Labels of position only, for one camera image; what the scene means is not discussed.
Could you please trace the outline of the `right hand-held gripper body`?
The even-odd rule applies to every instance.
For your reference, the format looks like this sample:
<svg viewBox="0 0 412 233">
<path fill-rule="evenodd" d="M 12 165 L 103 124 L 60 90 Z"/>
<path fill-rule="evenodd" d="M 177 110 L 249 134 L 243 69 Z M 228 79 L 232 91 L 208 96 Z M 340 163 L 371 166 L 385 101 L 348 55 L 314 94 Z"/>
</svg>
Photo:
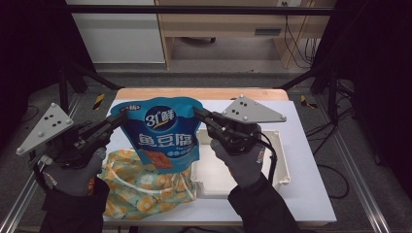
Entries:
<svg viewBox="0 0 412 233">
<path fill-rule="evenodd" d="M 286 122 L 287 117 L 240 95 L 220 114 L 213 113 L 221 132 L 214 136 L 229 154 L 249 152 L 258 142 L 258 124 Z"/>
</svg>

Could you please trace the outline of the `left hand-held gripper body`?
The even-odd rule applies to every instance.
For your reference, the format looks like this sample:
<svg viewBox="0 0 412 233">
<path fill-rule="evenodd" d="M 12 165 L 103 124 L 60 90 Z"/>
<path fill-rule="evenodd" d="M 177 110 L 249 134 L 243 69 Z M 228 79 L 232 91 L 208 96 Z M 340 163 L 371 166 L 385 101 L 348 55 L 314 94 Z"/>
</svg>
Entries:
<svg viewBox="0 0 412 233">
<path fill-rule="evenodd" d="M 29 155 L 32 169 L 39 161 L 63 169 L 87 166 L 94 152 L 110 142 L 108 121 L 75 123 L 57 104 L 51 103 L 24 142 L 17 155 Z"/>
</svg>

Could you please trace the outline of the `white plastic tray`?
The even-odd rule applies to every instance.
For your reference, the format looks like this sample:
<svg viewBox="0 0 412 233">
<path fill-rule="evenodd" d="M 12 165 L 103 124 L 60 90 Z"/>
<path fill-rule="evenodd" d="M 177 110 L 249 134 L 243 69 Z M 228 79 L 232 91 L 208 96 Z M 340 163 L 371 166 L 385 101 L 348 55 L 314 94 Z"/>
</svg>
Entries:
<svg viewBox="0 0 412 233">
<path fill-rule="evenodd" d="M 279 190 L 283 185 L 291 182 L 281 134 L 277 130 L 264 131 L 263 134 L 268 137 L 277 155 L 272 185 Z M 236 182 L 229 174 L 227 167 L 216 158 L 210 148 L 211 138 L 205 129 L 197 132 L 197 139 L 200 143 L 200 159 L 192 163 L 191 180 L 198 185 L 198 196 L 208 199 L 224 198 L 236 186 Z"/>
</svg>

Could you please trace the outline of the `blue snack packet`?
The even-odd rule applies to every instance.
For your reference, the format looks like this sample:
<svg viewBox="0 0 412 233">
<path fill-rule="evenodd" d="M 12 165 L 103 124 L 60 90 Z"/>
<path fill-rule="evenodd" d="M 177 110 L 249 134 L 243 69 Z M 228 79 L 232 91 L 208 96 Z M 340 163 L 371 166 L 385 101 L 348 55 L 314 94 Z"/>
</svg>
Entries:
<svg viewBox="0 0 412 233">
<path fill-rule="evenodd" d="M 190 97 L 156 97 L 119 103 L 110 114 L 127 113 L 121 130 L 145 165 L 153 164 L 160 173 L 181 173 L 199 159 L 200 120 L 194 108 L 202 109 L 202 103 Z"/>
</svg>

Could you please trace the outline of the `orange patterned teal cloth bag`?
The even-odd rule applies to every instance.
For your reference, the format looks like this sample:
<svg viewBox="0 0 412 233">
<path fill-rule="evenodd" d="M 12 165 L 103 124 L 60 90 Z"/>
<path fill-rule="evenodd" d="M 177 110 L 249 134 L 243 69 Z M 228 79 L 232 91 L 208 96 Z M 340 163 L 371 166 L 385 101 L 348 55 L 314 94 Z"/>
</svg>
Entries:
<svg viewBox="0 0 412 233">
<path fill-rule="evenodd" d="M 144 165 L 135 150 L 109 152 L 99 178 L 110 189 L 104 215 L 115 219 L 140 220 L 196 200 L 191 168 L 161 174 L 154 165 Z"/>
</svg>

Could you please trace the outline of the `person's right hand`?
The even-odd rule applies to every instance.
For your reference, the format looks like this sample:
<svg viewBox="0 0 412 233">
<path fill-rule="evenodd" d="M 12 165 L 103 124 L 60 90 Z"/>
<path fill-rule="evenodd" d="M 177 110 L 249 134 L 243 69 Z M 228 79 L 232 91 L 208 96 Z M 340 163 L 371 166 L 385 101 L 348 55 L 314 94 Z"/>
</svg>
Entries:
<svg viewBox="0 0 412 233">
<path fill-rule="evenodd" d="M 265 147 L 255 145 L 249 152 L 240 155 L 229 155 L 217 140 L 213 140 L 210 147 L 216 157 L 227 166 L 231 176 L 241 188 L 249 187 L 259 180 Z"/>
</svg>

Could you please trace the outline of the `person's left hand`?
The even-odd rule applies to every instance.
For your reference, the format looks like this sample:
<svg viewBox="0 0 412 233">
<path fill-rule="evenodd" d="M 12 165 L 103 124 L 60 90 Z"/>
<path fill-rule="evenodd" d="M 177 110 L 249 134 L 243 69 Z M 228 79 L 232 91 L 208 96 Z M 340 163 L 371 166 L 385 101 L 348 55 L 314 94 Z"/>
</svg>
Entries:
<svg viewBox="0 0 412 233">
<path fill-rule="evenodd" d="M 53 188 L 72 196 L 88 196 L 93 191 L 94 178 L 101 172 L 102 161 L 106 157 L 106 149 L 98 149 L 81 169 L 62 169 L 58 165 L 50 165 L 43 174 Z"/>
</svg>

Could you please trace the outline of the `yellow black tape marker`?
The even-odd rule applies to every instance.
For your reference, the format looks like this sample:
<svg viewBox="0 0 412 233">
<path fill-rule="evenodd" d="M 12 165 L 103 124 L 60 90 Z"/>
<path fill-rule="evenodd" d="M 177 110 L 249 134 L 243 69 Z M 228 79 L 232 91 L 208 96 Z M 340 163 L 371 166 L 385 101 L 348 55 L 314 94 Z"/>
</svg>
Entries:
<svg viewBox="0 0 412 233">
<path fill-rule="evenodd" d="M 92 107 L 93 110 L 98 110 L 99 109 L 101 103 L 103 102 L 104 97 L 105 97 L 105 94 L 103 94 L 103 93 L 99 94 L 96 97 L 95 103 Z"/>
<path fill-rule="evenodd" d="M 308 107 L 308 108 L 311 108 L 311 109 L 318 109 L 318 105 L 313 104 L 313 103 L 309 103 L 306 100 L 305 95 L 300 95 L 300 103 L 301 103 L 301 106 Z"/>
</svg>

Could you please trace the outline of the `white table sheet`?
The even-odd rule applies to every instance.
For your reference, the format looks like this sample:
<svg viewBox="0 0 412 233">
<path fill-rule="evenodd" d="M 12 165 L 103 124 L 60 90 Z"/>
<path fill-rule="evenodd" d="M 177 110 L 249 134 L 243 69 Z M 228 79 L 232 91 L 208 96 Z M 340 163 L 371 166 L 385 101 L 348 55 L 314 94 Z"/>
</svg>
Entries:
<svg viewBox="0 0 412 233">
<path fill-rule="evenodd" d="M 262 131 L 277 130 L 281 134 L 291 182 L 283 185 L 279 194 L 287 203 L 294 219 L 302 226 L 323 226 L 336 221 L 335 213 L 308 141 L 291 101 L 264 101 L 262 105 L 287 117 L 286 122 L 265 123 Z M 107 225 L 239 225 L 241 218 L 224 198 L 208 199 L 198 196 L 195 201 L 181 204 L 173 210 L 148 216 L 142 220 L 115 219 L 106 216 Z"/>
</svg>

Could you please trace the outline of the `black curtain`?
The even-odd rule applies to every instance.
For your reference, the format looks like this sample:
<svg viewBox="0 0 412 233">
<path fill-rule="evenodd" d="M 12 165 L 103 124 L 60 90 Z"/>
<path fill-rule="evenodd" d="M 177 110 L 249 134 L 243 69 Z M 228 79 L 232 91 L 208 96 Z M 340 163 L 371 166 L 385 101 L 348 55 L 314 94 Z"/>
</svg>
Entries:
<svg viewBox="0 0 412 233">
<path fill-rule="evenodd" d="M 314 65 L 355 86 L 372 145 L 412 199 L 412 0 L 336 0 Z"/>
<path fill-rule="evenodd" d="M 66 0 L 0 0 L 0 149 L 26 113 L 29 96 L 58 82 L 57 51 L 47 42 L 52 38 L 64 53 L 84 68 L 94 69 L 75 20 L 67 12 L 42 12 L 43 6 L 65 6 Z M 41 26 L 36 16 L 45 21 Z"/>
</svg>

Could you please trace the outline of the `white cabinet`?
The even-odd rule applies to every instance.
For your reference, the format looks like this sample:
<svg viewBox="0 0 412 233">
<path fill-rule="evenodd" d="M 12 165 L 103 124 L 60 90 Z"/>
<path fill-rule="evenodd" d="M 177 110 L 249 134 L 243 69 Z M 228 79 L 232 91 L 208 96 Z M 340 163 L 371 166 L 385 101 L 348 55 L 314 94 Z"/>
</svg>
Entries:
<svg viewBox="0 0 412 233">
<path fill-rule="evenodd" d="M 163 63 L 155 14 L 73 14 L 93 63 Z"/>
</svg>

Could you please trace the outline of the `wooden desk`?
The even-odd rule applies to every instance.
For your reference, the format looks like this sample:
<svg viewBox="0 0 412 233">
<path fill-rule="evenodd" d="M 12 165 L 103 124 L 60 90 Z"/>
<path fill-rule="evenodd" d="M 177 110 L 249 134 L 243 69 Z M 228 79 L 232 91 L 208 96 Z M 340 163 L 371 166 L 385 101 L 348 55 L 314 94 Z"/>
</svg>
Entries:
<svg viewBox="0 0 412 233">
<path fill-rule="evenodd" d="M 334 7 L 337 0 L 154 0 L 158 6 Z M 271 38 L 285 68 L 298 56 L 303 39 L 323 37 L 328 16 L 168 15 L 157 16 L 166 63 L 176 38 Z"/>
</svg>

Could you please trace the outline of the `black frame stand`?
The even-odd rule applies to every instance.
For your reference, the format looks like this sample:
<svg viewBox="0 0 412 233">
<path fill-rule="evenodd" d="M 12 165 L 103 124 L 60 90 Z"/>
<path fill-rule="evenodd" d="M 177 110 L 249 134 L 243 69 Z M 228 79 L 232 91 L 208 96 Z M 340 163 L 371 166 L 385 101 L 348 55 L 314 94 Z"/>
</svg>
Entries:
<svg viewBox="0 0 412 233">
<path fill-rule="evenodd" d="M 309 78 L 315 80 L 311 84 L 310 90 L 313 94 L 321 94 L 328 88 L 327 98 L 327 115 L 333 123 L 338 121 L 336 93 L 337 93 L 337 74 L 333 68 L 328 68 L 325 64 L 310 68 L 307 72 L 299 75 L 293 80 L 275 86 L 275 89 L 288 90 L 293 86 L 302 83 Z"/>
<path fill-rule="evenodd" d="M 87 84 L 84 81 L 84 77 L 89 77 L 94 81 L 101 83 L 102 85 L 112 90 L 121 89 L 120 85 L 117 85 L 106 80 L 105 78 L 98 75 L 96 72 L 91 71 L 78 63 L 62 65 L 59 68 L 57 75 L 59 85 L 60 108 L 66 114 L 69 114 L 68 85 L 71 85 L 72 89 L 76 93 L 85 93 L 87 91 Z"/>
</svg>

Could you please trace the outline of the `aluminium rail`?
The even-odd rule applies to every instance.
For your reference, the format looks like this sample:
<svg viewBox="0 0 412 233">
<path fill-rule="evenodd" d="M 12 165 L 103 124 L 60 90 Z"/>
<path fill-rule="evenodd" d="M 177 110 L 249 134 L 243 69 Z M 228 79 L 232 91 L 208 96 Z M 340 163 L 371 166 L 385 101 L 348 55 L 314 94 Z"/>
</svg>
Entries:
<svg viewBox="0 0 412 233">
<path fill-rule="evenodd" d="M 353 159 L 339 130 L 332 136 L 342 163 L 349 175 L 354 190 L 360 199 L 361 205 L 375 233 L 392 233 L 384 215 L 382 214 L 373 194 L 371 193 L 360 169 Z"/>
<path fill-rule="evenodd" d="M 72 117 L 83 98 L 82 94 L 74 94 L 69 103 L 69 114 L 66 114 L 60 105 L 50 103 L 47 110 L 40 116 L 26 139 L 16 149 L 16 158 L 24 158 L 23 168 L 30 172 L 25 185 L 4 220 L 0 223 L 0 233 L 15 233 L 17 226 L 26 211 L 33 195 L 38 188 L 36 174 L 33 168 L 43 168 L 45 161 L 51 161 L 44 155 L 46 142 L 54 139 L 59 133 L 74 125 Z"/>
</svg>

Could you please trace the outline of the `black horizontal frame bar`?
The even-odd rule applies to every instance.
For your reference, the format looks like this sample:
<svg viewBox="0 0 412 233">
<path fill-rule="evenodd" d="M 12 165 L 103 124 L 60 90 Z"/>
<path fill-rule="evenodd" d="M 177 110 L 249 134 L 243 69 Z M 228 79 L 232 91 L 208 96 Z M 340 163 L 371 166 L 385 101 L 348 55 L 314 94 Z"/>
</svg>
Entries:
<svg viewBox="0 0 412 233">
<path fill-rule="evenodd" d="M 77 14 L 331 16 L 335 13 L 333 8 L 235 6 L 68 5 L 65 10 Z"/>
</svg>

